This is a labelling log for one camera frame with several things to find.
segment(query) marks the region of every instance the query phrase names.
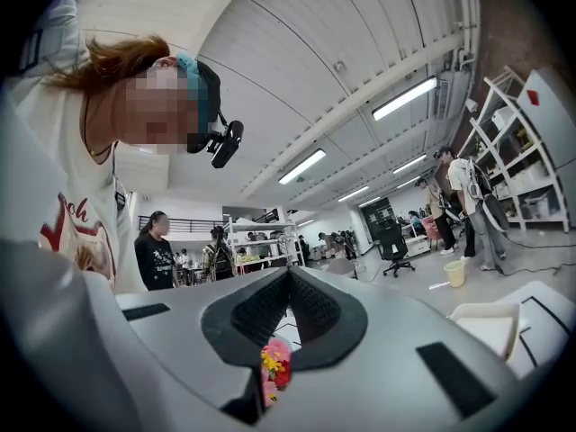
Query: yellow bucket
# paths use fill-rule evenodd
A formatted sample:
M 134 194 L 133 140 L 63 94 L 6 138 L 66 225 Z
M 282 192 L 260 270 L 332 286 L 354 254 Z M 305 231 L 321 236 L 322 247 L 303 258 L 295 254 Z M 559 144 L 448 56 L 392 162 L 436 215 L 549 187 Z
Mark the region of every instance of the yellow bucket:
M 457 288 L 464 284 L 464 261 L 453 261 L 444 266 L 450 286 Z

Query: head-mounted camera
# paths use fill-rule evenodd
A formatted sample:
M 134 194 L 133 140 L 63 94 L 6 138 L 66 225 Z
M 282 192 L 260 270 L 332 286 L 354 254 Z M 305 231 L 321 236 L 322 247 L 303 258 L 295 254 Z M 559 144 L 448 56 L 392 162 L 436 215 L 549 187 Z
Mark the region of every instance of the head-mounted camera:
M 196 61 L 184 53 L 176 55 L 178 66 L 186 72 L 188 89 L 198 98 L 198 132 L 189 134 L 186 151 L 197 154 L 208 146 L 207 151 L 214 154 L 211 163 L 215 168 L 223 168 L 238 150 L 244 125 L 241 121 L 232 121 L 230 125 L 220 110 L 220 77 L 201 61 Z M 226 129 L 214 130 L 218 117 Z

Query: gray pants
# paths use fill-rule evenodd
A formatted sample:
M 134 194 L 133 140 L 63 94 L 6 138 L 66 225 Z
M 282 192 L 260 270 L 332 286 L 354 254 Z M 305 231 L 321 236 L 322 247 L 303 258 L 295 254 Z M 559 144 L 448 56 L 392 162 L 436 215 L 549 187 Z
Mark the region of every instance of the gray pants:
M 476 211 L 468 215 L 468 219 L 474 227 L 476 235 L 480 236 L 482 245 L 484 246 L 484 264 L 489 268 L 494 268 L 495 260 L 494 252 L 499 256 L 504 253 L 504 242 L 502 233 L 499 232 L 491 225 L 486 219 L 484 211 L 480 205 L 476 205 Z

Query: pink flower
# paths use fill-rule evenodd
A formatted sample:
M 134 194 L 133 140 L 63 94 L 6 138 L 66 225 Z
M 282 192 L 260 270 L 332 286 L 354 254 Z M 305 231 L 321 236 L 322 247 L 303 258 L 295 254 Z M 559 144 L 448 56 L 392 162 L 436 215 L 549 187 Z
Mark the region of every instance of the pink flower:
M 290 361 L 290 349 L 280 339 L 270 339 L 267 346 L 264 346 L 264 352 L 279 362 Z
M 260 373 L 262 374 L 262 383 L 265 383 L 266 381 L 268 381 L 268 379 L 270 379 L 270 372 L 268 371 L 268 368 L 266 368 L 265 366 L 261 366 L 260 367 Z
M 276 402 L 276 393 L 278 392 L 276 384 L 272 381 L 266 381 L 262 383 L 262 387 L 264 391 L 264 405 L 266 408 L 271 407 Z

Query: fluorescent light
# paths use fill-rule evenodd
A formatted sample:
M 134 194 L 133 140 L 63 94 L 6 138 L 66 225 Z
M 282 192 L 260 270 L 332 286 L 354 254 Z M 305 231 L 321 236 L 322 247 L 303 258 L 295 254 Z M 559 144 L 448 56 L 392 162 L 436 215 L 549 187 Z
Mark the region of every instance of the fluorescent light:
M 339 202 L 343 202 L 344 200 L 349 199 L 350 197 L 354 197 L 356 194 L 360 194 L 361 192 L 365 191 L 368 188 L 367 185 L 365 185 L 362 189 L 358 189 L 357 191 L 354 191 L 352 193 L 349 193 L 346 197 L 342 197 L 340 200 L 338 200 Z
M 295 169 L 290 171 L 287 175 L 282 176 L 278 180 L 278 182 L 280 184 L 288 184 L 297 175 L 306 171 L 308 168 L 310 168 L 312 165 L 314 165 L 318 160 L 320 160 L 324 156 L 326 156 L 326 152 L 324 152 L 324 150 L 319 148 L 316 152 L 314 152 L 312 155 L 310 155 L 308 158 L 306 158 L 302 163 L 300 163 Z
M 437 79 L 435 76 L 427 78 L 423 82 L 408 90 L 406 93 L 402 93 L 400 96 L 395 97 L 388 103 L 381 105 L 377 109 L 374 109 L 372 111 L 374 119 L 378 122 L 381 118 L 385 117 L 389 113 L 394 112 L 396 109 L 400 109 L 404 104 L 407 104 L 413 99 L 416 99 L 418 96 L 427 93 L 432 88 L 436 88 L 436 85 Z
M 393 172 L 394 174 L 399 173 L 399 172 L 402 171 L 403 169 L 406 169 L 406 168 L 408 168 L 408 167 L 411 167 L 411 166 L 414 165 L 415 163 L 418 163 L 419 161 L 424 160 L 424 158 L 426 158 L 426 154 L 424 154 L 424 155 L 416 158 L 415 160 L 412 160 L 411 162 L 407 163 L 407 164 L 404 165 L 404 166 L 401 166 L 401 167 L 398 168 L 398 169 L 395 169 L 395 170 L 392 171 L 392 172 Z
M 363 206 L 369 205 L 370 203 L 376 202 L 377 200 L 380 200 L 380 199 L 381 199 L 381 197 L 376 197 L 376 198 L 373 198 L 372 200 L 368 200 L 368 202 L 364 202 L 362 204 L 359 204 L 358 208 L 362 208 Z
M 416 176 L 414 179 L 410 179 L 409 181 L 405 182 L 404 184 L 400 184 L 398 187 L 396 187 L 397 189 L 400 189 L 401 187 L 404 187 L 404 185 L 408 185 L 410 183 L 413 183 L 414 181 L 418 181 L 420 179 L 420 176 Z

